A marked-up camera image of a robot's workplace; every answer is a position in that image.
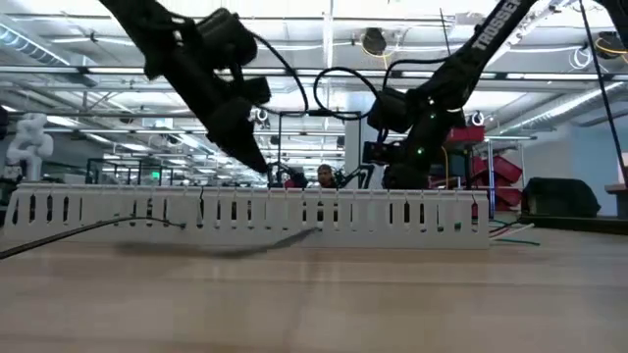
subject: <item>white cable tray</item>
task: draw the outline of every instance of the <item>white cable tray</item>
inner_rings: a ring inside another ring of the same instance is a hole
[[[71,241],[139,241],[254,246],[318,227],[297,246],[483,249],[489,247],[486,192],[64,185],[23,183],[13,193],[4,235],[35,240],[135,215],[135,221]],[[478,219],[472,221],[473,205]]]

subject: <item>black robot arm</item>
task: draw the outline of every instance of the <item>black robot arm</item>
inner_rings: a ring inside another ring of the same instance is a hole
[[[207,137],[259,172],[266,162],[248,120],[253,104],[270,100],[264,77],[243,79],[241,67],[257,56],[253,33],[237,14],[218,9],[196,24],[155,0],[100,0],[145,57],[148,78],[164,76],[207,128]],[[216,71],[229,69],[225,81]]]
[[[373,176],[374,171],[375,171],[374,165],[360,165],[358,168],[355,169],[355,171],[349,173],[346,176],[343,176],[342,174],[340,174],[339,176],[336,176],[336,180],[338,183],[337,188],[339,189],[345,188],[356,177],[358,177],[357,188],[359,189],[369,188],[369,185],[371,183],[371,177]]]
[[[610,12],[619,34],[628,41],[625,0],[597,0]],[[365,163],[388,164],[385,188],[417,189],[428,185],[430,166],[455,126],[464,126],[462,107],[475,89],[482,70],[516,29],[537,0],[500,0],[475,34],[448,57],[432,77],[402,94],[385,88],[373,106],[368,124],[407,137],[397,143],[366,142]]]

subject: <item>wooden table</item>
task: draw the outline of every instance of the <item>wooden table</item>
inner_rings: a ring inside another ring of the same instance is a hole
[[[53,244],[0,262],[0,352],[628,352],[628,237],[519,237],[543,246],[215,261]]]

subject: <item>cable duct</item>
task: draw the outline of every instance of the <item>cable duct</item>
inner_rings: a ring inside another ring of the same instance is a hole
[[[46,65],[46,66],[71,66],[73,63],[64,59],[61,55],[54,53],[46,48],[44,45],[37,43],[39,40],[26,34],[24,30],[21,30],[16,23],[0,15],[0,45],[6,46],[16,50],[19,53],[29,56],[34,61]],[[80,63],[74,63],[75,65],[88,65],[91,63],[86,57],[81,56],[77,61]],[[66,74],[60,75],[67,82],[82,84],[87,87],[93,87],[96,82],[83,75],[83,74]]]
[[[626,93],[628,84],[615,82],[606,86],[608,99]],[[514,121],[497,128],[498,134],[513,134],[523,128],[540,128],[548,125],[558,125],[581,116],[602,104],[602,92],[599,88],[583,93],[566,94],[547,104],[529,111]]]

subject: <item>green cable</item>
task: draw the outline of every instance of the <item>green cable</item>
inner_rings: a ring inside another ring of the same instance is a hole
[[[539,243],[539,242],[536,242],[536,241],[528,241],[528,240],[518,240],[518,239],[495,239],[494,241],[508,242],[508,243],[515,243],[515,244],[527,244],[527,245],[541,246],[541,243]]]

